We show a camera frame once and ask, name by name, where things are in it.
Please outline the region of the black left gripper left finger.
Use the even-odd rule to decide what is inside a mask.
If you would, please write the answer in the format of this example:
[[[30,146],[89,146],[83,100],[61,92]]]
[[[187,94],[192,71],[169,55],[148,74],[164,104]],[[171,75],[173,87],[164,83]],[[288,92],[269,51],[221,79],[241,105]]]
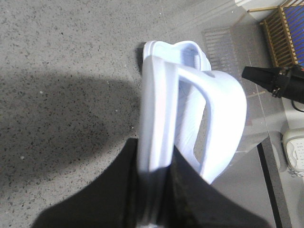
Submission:
[[[136,173],[138,140],[129,138],[113,162],[71,197],[42,211],[34,228],[150,228],[143,220]]]

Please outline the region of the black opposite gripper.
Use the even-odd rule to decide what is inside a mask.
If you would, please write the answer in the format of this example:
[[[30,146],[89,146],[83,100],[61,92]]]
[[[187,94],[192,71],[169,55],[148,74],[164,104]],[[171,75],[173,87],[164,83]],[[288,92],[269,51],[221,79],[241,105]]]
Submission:
[[[246,66],[241,74],[272,94],[304,103],[304,67],[293,65],[290,68],[261,68]]]

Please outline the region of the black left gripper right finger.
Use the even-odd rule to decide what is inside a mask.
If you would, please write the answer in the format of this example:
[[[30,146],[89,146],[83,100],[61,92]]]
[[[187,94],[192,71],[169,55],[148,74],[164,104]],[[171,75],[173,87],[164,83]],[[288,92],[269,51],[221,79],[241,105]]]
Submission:
[[[268,222],[206,183],[177,148],[163,196],[166,228],[267,228]]]

